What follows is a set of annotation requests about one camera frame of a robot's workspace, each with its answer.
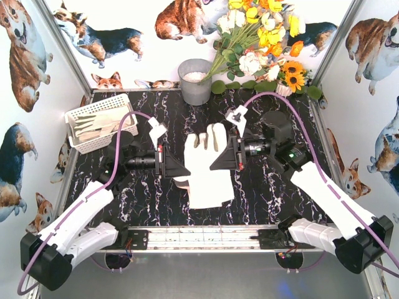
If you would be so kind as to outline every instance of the black marble table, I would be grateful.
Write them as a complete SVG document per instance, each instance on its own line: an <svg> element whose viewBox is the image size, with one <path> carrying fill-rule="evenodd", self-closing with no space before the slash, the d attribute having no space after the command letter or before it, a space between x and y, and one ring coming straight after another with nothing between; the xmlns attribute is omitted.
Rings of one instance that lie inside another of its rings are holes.
<svg viewBox="0 0 399 299"><path fill-rule="evenodd" d="M168 127L165 139L170 144L171 152L180 161L183 161L187 134L205 132L208 124L216 122L223 123L226 130L229 130L231 124L224 119L228 108L238 107L255 94L251 90L227 90L224 95L212 95L207 104L193 107L183 101L179 90L126 93L134 110L145 112L165 123ZM94 102L116 94L94 93ZM309 104L304 98L295 95L289 100L305 123L321 167L330 176ZM272 97L262 97L248 108L247 127L253 133L261 132L259 114L254 109L259 113L280 110L293 121L296 141L304 143L299 125L284 103ZM150 125L138 116L139 135L136 140L143 144L143 148L151 148L149 131ZM105 148L79 155L66 208L78 198L99 170L104 154ZM234 200L225 202L222 207L195 210L188 207L187 192L177 188L173 180L159 180L151 171L132 171L123 182L123 192L94 217L90 226L98 225L108 214L131 226L273 224L292 214L300 214L310 221L328 221L323 210L304 192L291 183L282 182L280 174L268 165L267 158L253 158L244 171L231 171L231 178Z"/></svg>

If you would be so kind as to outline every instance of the artificial flower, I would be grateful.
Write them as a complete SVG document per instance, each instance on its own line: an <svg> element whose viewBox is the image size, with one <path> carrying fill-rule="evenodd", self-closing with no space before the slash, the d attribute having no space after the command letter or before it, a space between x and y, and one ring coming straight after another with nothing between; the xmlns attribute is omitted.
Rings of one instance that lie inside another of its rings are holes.
<svg viewBox="0 0 399 299"><path fill-rule="evenodd" d="M269 47L270 42L267 38L269 31L267 31L265 28L259 28L257 30L257 36L259 36L259 46L261 48Z"/></svg>
<svg viewBox="0 0 399 299"><path fill-rule="evenodd" d="M277 83L276 93L282 95L283 97L288 97L289 95L292 95L292 90L288 86L285 86L279 82Z"/></svg>
<svg viewBox="0 0 399 299"><path fill-rule="evenodd" d="M284 64L282 71L285 73L299 74L304 71L304 67L299 62L291 60Z"/></svg>
<svg viewBox="0 0 399 299"><path fill-rule="evenodd" d="M276 64L271 68L269 68L265 76L265 79L269 82L275 81L275 79L277 79L277 76L279 75L279 72L280 72L280 65Z"/></svg>
<svg viewBox="0 0 399 299"><path fill-rule="evenodd" d="M255 24L259 20L256 18L257 17L257 8L256 7L249 8L246 12L246 15L247 15L248 23Z"/></svg>
<svg viewBox="0 0 399 299"><path fill-rule="evenodd" d="M227 16L220 17L216 23L221 28L221 33L230 34L231 24L229 24L229 19Z"/></svg>
<svg viewBox="0 0 399 299"><path fill-rule="evenodd" d="M289 55L293 57L298 57L303 48L304 48L304 42L300 40L292 45L291 52L289 53Z"/></svg>
<svg viewBox="0 0 399 299"><path fill-rule="evenodd" d="M280 15L278 12L273 12L272 16L277 23L282 23L284 21L282 15Z"/></svg>
<svg viewBox="0 0 399 299"><path fill-rule="evenodd" d="M239 69L244 72L245 76L251 76L258 70L262 69L262 65L254 52L247 53L239 59Z"/></svg>
<svg viewBox="0 0 399 299"><path fill-rule="evenodd" d="M300 73L286 73L286 83L293 92L297 89L301 90L302 86L305 85L305 78Z"/></svg>
<svg viewBox="0 0 399 299"><path fill-rule="evenodd" d="M245 13L242 11L238 11L237 9L233 9L227 13L227 18L229 21L229 27L231 29L234 28L234 25L237 25L238 27L242 27L245 25Z"/></svg>
<svg viewBox="0 0 399 299"><path fill-rule="evenodd" d="M267 0L267 3L269 5L269 9L274 12L279 12L282 11L282 4L280 1L276 0Z"/></svg>
<svg viewBox="0 0 399 299"><path fill-rule="evenodd" d="M302 18L298 18L297 16L289 16L289 35L292 37L297 36L298 34L305 33L306 31L306 24Z"/></svg>
<svg viewBox="0 0 399 299"><path fill-rule="evenodd" d="M261 65L266 66L269 64L269 57L267 55L264 55L262 52L256 52L255 55L259 59Z"/></svg>
<svg viewBox="0 0 399 299"><path fill-rule="evenodd" d="M231 8L239 9L239 8L242 8L243 5L244 5L243 0L229 0L230 9Z"/></svg>
<svg viewBox="0 0 399 299"><path fill-rule="evenodd" d="M267 12L261 17L261 22L266 30L273 30L276 26L274 19L269 19L270 14Z"/></svg>
<svg viewBox="0 0 399 299"><path fill-rule="evenodd" d="M271 47L270 53L273 54L275 57L279 57L282 53L281 43L278 42L276 45Z"/></svg>

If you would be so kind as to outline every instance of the white basket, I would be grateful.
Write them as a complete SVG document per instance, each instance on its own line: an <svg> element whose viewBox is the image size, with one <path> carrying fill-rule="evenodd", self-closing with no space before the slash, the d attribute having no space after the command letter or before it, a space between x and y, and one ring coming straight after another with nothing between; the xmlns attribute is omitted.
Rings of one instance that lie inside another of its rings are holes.
<svg viewBox="0 0 399 299"><path fill-rule="evenodd" d="M68 125L68 139L71 147L76 148L79 153L85 154L108 146L111 143L112 136L116 134L116 131L102 137L98 137L85 142L80 142L79 139L75 137L73 130L73 127L75 126L75 121L77 120L77 117L82 114L88 115L98 111L118 108L122 106L127 106L130 111L133 111L132 105L130 104L129 98L126 93L117 95L116 97L107 98L97 103L83 106L65 113L65 122ZM128 131L133 134L133 136L136 136L138 135L136 115L132 115L130 117L130 121L132 126L124 128L123 131Z"/></svg>

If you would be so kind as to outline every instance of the gray cup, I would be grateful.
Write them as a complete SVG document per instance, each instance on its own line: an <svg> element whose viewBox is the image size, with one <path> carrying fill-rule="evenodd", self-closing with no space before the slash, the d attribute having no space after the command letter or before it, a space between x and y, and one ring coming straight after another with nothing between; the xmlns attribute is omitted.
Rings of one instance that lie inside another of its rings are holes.
<svg viewBox="0 0 399 299"><path fill-rule="evenodd" d="M181 93L183 100L190 105L200 106L205 104L211 97L212 78L204 82L193 83L183 79L185 75L192 72L208 73L212 63L205 59L188 59L183 61L177 70L180 77Z"/></svg>

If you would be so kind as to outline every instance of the dog illustration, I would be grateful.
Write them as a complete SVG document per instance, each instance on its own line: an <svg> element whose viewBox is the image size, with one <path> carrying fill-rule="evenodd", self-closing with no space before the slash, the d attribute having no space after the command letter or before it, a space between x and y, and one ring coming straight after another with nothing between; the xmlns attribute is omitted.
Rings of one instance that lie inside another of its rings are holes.
<svg viewBox="0 0 399 299"><path fill-rule="evenodd" d="M18 105L31 112L39 99L41 82L50 84L46 75L47 62L53 55L46 53L43 41L30 15L18 0L0 1L0 26L11 41L10 74L12 92Z"/></svg>
<svg viewBox="0 0 399 299"><path fill-rule="evenodd" d="M72 41L72 45L82 55L93 59L99 68L105 67L104 60L130 49L137 54L136 61L141 60L142 32L122 28L115 30L95 30L86 24L87 16L83 13L69 12L64 2L53 15L58 26Z"/></svg>
<svg viewBox="0 0 399 299"><path fill-rule="evenodd" d="M284 20L285 28L289 28L289 15L293 10L293 4L283 5L281 15ZM304 47L308 47L310 45L314 46L315 54L312 54L310 57L316 57L324 49L328 48L335 36L335 33L337 32L337 29L338 27L333 23L321 22L306 24L306 32L298 34L295 37L290 36L289 31L287 31L282 43L284 49L283 54L289 54L292 45L294 45L296 42L302 41L304 42Z"/></svg>
<svg viewBox="0 0 399 299"><path fill-rule="evenodd" d="M370 157L369 173L379 171L399 195L399 97L393 120L381 131L375 142L375 157Z"/></svg>
<svg viewBox="0 0 399 299"><path fill-rule="evenodd" d="M135 80L135 84L140 88L179 88L180 82L172 82L167 80L158 80L155 82Z"/></svg>
<svg viewBox="0 0 399 299"><path fill-rule="evenodd" d="M113 73L108 79L95 74L92 74L92 78L97 83L98 89L123 89L118 72Z"/></svg>
<svg viewBox="0 0 399 299"><path fill-rule="evenodd" d="M346 168L339 153L337 140L335 139L334 134L330 129L327 129L327 131L332 147L334 149L335 156L337 157L345 193L348 194L349 197L352 199L358 199L360 196L364 196L370 193L370 187L364 185L364 183L362 183L359 179L359 175L357 172L359 167L359 159L354 159L350 167Z"/></svg>
<svg viewBox="0 0 399 299"><path fill-rule="evenodd" d="M65 169L68 165L70 149L71 147L67 136L58 154L57 166L55 167L50 177L50 182L52 184L61 182L63 180Z"/></svg>
<svg viewBox="0 0 399 299"><path fill-rule="evenodd" d="M399 65L399 13L388 22L368 19L358 22L349 32L345 45L349 58L358 68L355 80L370 80L368 91L375 94L375 84L389 76Z"/></svg>
<svg viewBox="0 0 399 299"><path fill-rule="evenodd" d="M45 229L53 221L54 210L51 202L47 201L42 194L36 193L37 215L31 223L28 224L25 231L37 234Z"/></svg>
<svg viewBox="0 0 399 299"><path fill-rule="evenodd" d="M21 198L25 153L34 153L37 160L31 134L24 125L16 123L7 130L0 147L0 222L13 211L17 216L19 208L26 212L26 202Z"/></svg>
<svg viewBox="0 0 399 299"><path fill-rule="evenodd" d="M193 35L204 44L216 30L218 19L227 14L227 0L174 0L157 17L155 32L160 39L180 40Z"/></svg>

